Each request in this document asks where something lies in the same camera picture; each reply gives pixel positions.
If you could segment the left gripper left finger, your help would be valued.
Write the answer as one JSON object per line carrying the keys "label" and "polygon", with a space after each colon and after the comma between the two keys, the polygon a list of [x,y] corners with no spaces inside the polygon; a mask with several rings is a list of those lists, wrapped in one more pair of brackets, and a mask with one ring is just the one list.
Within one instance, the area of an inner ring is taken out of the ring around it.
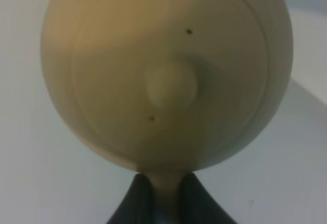
{"label": "left gripper left finger", "polygon": [[144,174],[138,173],[107,224],[155,223],[155,201],[152,185]]}

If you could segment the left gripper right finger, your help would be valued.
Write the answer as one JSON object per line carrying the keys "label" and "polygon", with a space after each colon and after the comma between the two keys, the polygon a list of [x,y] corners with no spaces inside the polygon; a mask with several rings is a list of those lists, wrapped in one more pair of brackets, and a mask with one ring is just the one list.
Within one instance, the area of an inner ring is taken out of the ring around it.
{"label": "left gripper right finger", "polygon": [[184,224],[236,224],[193,173],[185,175],[180,183],[178,216]]}

